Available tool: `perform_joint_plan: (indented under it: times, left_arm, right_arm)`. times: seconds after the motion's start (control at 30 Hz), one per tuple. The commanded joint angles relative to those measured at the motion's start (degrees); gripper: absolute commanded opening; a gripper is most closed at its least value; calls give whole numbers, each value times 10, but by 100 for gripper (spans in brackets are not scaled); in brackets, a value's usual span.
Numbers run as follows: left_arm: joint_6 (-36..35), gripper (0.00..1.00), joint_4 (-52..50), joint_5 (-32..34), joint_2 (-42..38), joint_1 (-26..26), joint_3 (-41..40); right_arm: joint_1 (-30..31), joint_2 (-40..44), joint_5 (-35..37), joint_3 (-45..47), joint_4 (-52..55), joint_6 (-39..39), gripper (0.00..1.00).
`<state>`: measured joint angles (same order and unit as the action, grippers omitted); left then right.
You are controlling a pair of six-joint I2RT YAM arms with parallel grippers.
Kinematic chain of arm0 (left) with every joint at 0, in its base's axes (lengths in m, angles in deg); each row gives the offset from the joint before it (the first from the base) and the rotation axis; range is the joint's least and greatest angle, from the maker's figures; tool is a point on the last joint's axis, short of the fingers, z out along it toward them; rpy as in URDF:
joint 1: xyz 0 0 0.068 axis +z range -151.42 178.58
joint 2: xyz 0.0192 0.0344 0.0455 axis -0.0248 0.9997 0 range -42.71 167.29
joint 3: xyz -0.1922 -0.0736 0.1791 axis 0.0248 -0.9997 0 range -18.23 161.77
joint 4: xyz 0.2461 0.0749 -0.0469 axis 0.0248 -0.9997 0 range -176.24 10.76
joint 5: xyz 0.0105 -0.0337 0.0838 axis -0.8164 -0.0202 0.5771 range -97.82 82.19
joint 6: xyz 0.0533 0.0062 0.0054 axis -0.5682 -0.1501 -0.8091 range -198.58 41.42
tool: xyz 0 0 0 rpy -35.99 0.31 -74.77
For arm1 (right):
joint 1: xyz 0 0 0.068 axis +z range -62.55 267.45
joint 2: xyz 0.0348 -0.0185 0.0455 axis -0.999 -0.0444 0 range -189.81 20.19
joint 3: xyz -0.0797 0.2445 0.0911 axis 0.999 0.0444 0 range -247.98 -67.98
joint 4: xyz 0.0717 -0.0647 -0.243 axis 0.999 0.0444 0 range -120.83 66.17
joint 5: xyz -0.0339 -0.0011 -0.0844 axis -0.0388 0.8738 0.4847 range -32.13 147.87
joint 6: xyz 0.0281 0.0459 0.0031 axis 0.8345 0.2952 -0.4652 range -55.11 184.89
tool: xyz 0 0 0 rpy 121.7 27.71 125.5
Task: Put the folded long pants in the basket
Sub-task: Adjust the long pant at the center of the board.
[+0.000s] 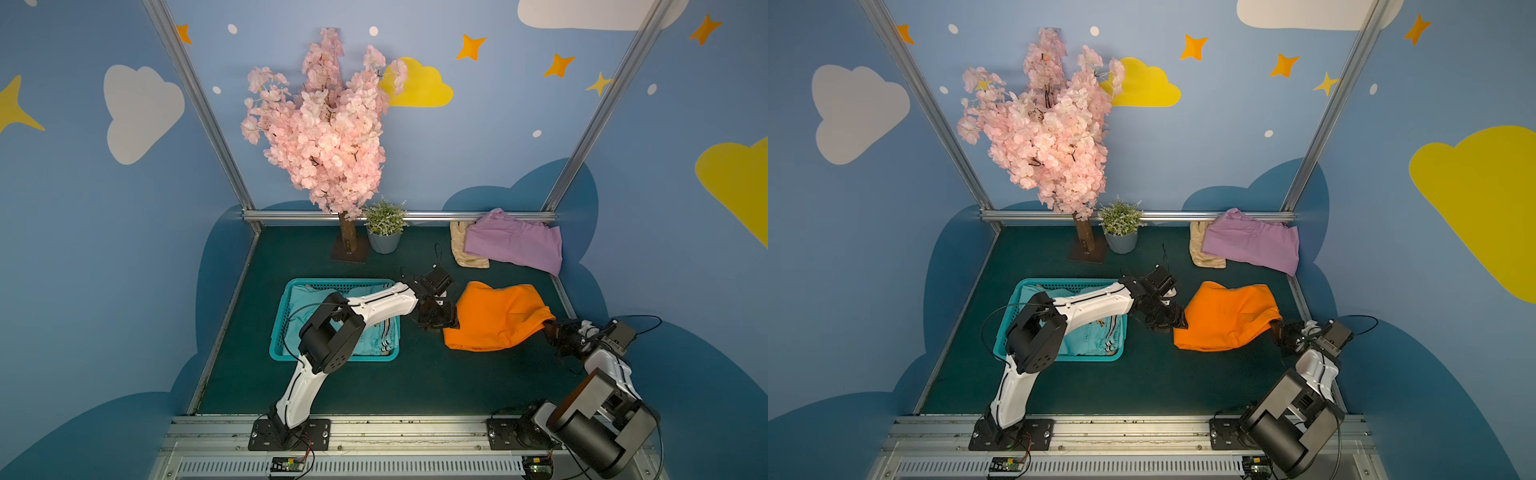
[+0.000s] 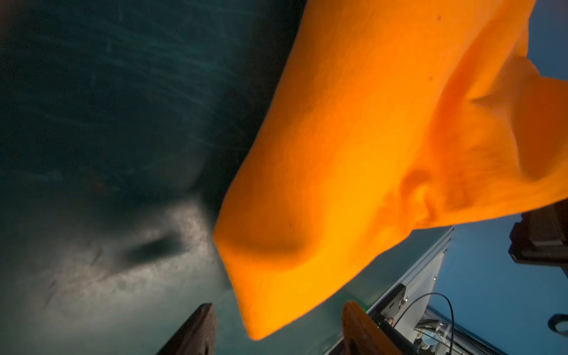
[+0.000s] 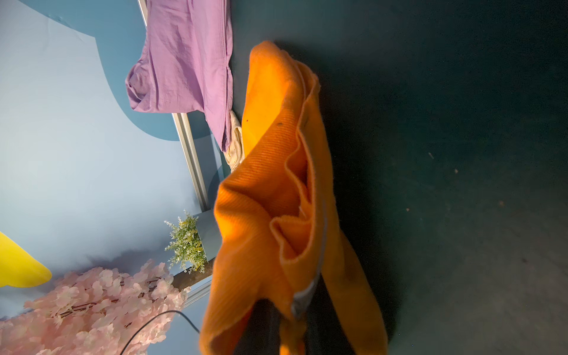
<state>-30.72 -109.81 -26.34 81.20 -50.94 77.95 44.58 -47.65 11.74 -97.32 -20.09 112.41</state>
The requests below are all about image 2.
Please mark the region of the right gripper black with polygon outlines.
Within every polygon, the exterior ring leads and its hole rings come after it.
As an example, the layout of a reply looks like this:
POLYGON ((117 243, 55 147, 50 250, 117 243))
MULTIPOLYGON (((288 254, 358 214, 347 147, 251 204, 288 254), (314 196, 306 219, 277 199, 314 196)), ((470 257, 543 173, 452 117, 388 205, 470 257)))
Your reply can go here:
POLYGON ((521 217, 510 233, 513 261, 567 272, 567 200, 524 212, 521 217))

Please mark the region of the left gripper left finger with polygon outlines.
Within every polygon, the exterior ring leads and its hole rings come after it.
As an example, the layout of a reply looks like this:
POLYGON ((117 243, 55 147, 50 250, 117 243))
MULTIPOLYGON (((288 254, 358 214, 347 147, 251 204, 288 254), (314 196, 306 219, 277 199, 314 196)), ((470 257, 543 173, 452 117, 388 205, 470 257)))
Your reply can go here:
POLYGON ((213 355, 217 314, 212 303, 200 305, 157 355, 213 355))

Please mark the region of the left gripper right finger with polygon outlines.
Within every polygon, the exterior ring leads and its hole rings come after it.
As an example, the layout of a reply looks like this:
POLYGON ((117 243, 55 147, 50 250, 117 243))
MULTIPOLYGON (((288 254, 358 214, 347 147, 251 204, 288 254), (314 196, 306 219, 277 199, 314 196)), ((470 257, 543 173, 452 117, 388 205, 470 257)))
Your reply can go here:
POLYGON ((346 354, 400 355, 402 353, 354 301, 349 301, 343 306, 342 327, 346 354))

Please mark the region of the orange pants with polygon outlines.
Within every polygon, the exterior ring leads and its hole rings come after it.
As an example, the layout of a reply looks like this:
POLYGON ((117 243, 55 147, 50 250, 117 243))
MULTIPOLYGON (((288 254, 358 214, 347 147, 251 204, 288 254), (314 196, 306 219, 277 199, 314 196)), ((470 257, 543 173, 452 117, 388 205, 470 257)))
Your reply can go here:
POLYGON ((307 314, 415 229, 567 198, 567 83, 533 1, 309 1, 214 241, 248 336, 307 314))

